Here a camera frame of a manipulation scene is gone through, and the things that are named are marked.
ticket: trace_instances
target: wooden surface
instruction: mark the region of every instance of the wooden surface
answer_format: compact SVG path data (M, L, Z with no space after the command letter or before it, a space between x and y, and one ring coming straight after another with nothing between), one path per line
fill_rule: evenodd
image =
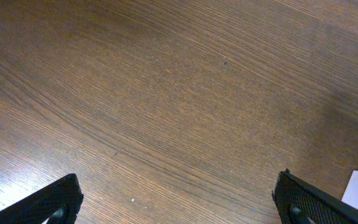
M279 171L358 169L358 0L2 2L0 209L74 172L77 223L279 223Z

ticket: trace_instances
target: brown wood tabletop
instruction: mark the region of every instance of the brown wood tabletop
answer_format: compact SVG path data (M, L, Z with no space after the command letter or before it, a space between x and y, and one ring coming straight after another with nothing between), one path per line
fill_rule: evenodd
M77 223L280 223L358 169L358 0L0 1L0 210L76 173Z

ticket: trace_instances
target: wood grain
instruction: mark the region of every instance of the wood grain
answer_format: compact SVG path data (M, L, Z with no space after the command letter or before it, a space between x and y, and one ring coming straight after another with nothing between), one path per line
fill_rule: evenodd
M77 223L279 223L279 171L358 169L358 0L0 2L0 209L75 172Z

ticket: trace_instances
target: dark wood grain streak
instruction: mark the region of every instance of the dark wood grain streak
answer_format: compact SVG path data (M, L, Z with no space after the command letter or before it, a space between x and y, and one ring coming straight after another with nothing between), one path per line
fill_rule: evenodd
M358 169L358 0L0 2L0 209L75 172L78 223L279 223L285 168Z

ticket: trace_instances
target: black plastic part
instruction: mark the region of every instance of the black plastic part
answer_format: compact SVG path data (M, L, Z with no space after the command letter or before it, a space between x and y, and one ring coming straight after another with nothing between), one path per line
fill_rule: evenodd
M72 224L84 195L75 174L68 174L0 211L0 223Z
M315 223L358 223L358 210L312 185L296 178L289 170L281 172L273 193L273 200L284 224L305 221L309 217ZM291 217L298 208L301 213Z

